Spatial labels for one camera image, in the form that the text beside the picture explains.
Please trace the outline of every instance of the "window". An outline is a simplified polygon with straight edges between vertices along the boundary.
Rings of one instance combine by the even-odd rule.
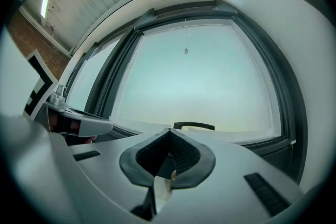
[[[141,132],[175,122],[206,123],[215,131],[187,130],[230,142],[280,136],[275,90],[262,60],[231,22],[201,22],[141,38],[111,119]]]

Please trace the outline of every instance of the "black trim strip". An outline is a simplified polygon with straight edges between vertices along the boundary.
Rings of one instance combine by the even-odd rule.
[[[244,178],[271,217],[276,216],[290,206],[259,173],[246,175]]]
[[[183,4],[177,4],[165,8],[160,8],[155,10],[155,15],[163,15],[165,13],[174,12],[177,10],[182,9],[189,9],[189,8],[204,8],[204,7],[213,7],[215,8],[215,2],[214,1],[199,1],[199,2],[189,2],[189,3],[183,3]]]
[[[75,154],[74,158],[75,158],[76,162],[78,162],[78,161],[93,158],[93,157],[96,157],[96,156],[99,156],[99,155],[100,155],[100,153],[98,151],[89,151],[89,152],[84,152],[84,153],[80,153],[80,154]]]
[[[233,19],[236,13],[221,10],[207,10],[207,11],[187,11],[181,14],[175,14],[168,18],[162,18],[150,21],[135,28],[137,32],[144,32],[159,26],[200,19]]]

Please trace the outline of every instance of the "white wall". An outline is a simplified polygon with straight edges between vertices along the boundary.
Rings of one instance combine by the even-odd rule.
[[[0,30],[0,114],[22,115],[39,78],[7,28]]]
[[[308,118],[301,188],[320,183],[336,143],[336,36],[330,22],[303,0],[225,0],[255,20],[279,45],[296,74]]]

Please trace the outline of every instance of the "window frame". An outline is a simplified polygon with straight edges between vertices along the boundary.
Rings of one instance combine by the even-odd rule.
[[[308,139],[306,109],[299,83],[285,55],[272,38],[251,18],[222,0],[185,3],[160,10],[150,9],[131,27],[128,26],[126,33],[100,70],[85,111],[109,118],[122,76],[144,31],[172,23],[216,18],[233,20],[250,39],[266,65],[278,99],[281,135],[243,146],[263,157],[287,148],[291,149],[291,163],[288,171],[291,177],[299,182],[303,174]],[[104,38],[98,44],[106,43],[106,40]],[[123,133],[122,136],[137,135],[129,130],[123,130],[121,126],[116,126],[115,134],[112,136],[117,138],[120,133]]]
[[[182,21],[182,22],[178,22],[178,23],[172,23],[172,24],[168,24],[168,25],[164,25],[164,26],[160,26],[160,27],[155,27],[152,28],[150,30],[144,31],[143,32],[143,36],[142,38],[145,38],[146,36],[151,36],[153,34],[158,34],[158,33],[163,33],[166,31],[170,31],[173,29],[177,29],[177,28],[184,28],[187,27],[187,29],[189,27],[194,27],[194,26],[208,26],[208,25],[220,25],[220,26],[231,26],[234,30],[234,32],[240,37],[240,39],[243,41],[244,46],[246,47],[246,50],[248,51],[248,53],[251,55],[252,57],[252,61],[254,62],[254,64],[256,65],[259,74],[261,75],[261,79],[264,82],[264,86],[266,88],[267,91],[267,99],[269,101],[269,105],[270,105],[270,116],[271,116],[271,128],[273,129],[274,133],[272,136],[268,136],[268,137],[260,137],[260,138],[251,138],[251,140],[239,140],[239,141],[230,141],[232,143],[236,143],[239,145],[247,145],[247,144],[251,144],[252,141],[254,141],[254,143],[257,142],[261,142],[261,141],[265,141],[265,140],[269,140],[274,138],[275,136],[280,136],[281,135],[281,124],[280,124],[280,114],[279,114],[279,106],[278,106],[278,101],[276,98],[276,92],[273,86],[273,83],[271,81],[271,77],[269,75],[269,72],[267,71],[267,68],[264,64],[264,61],[261,59],[259,53],[257,52],[257,50],[255,49],[254,45],[251,43],[251,41],[248,39],[248,37],[242,33],[241,31],[237,31],[237,27],[235,25],[235,23],[232,20],[228,20],[228,19],[201,19],[201,20],[189,20],[189,21]],[[137,48],[136,50],[141,50],[142,46],[142,41],[140,40],[139,43],[137,44]],[[134,61],[136,61],[136,56],[137,56],[137,52],[135,51],[135,53],[132,55],[132,59],[129,61],[129,64],[125,70],[125,72],[123,73],[123,78],[121,83],[119,84],[118,87],[118,92],[115,98],[115,103],[112,107],[112,109],[114,110],[116,107],[118,107],[120,99],[121,99],[121,95],[122,95],[122,91],[124,90],[125,87],[125,81],[127,80],[128,75],[130,74],[130,70],[131,70],[131,66],[133,65],[132,63],[134,63]],[[111,120],[113,121],[113,119],[115,119],[115,114],[111,114]]]

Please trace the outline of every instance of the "grey plastic panel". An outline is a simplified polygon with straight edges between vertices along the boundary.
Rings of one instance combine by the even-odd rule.
[[[94,135],[104,135],[112,131],[113,122],[103,119],[96,115],[92,115],[85,111],[79,111],[65,104],[54,105],[46,102],[44,106],[61,113],[64,117],[80,121],[79,137],[90,137]]]
[[[41,124],[48,132],[50,132],[49,115],[48,115],[48,106],[47,105],[44,104],[42,106],[40,111],[37,113],[34,121]]]
[[[129,213],[147,188],[132,185],[119,157],[155,133],[68,147],[59,134],[25,118],[0,116],[2,151],[30,204],[52,223],[147,223]],[[270,219],[244,176],[259,173],[290,204],[302,197],[286,175],[250,150],[197,134],[192,139],[216,156],[212,173],[197,187],[173,190],[153,223],[260,223]],[[76,162],[73,154],[101,155]]]
[[[10,173],[48,223],[146,223],[92,183],[61,135],[21,117],[0,116],[0,128]]]

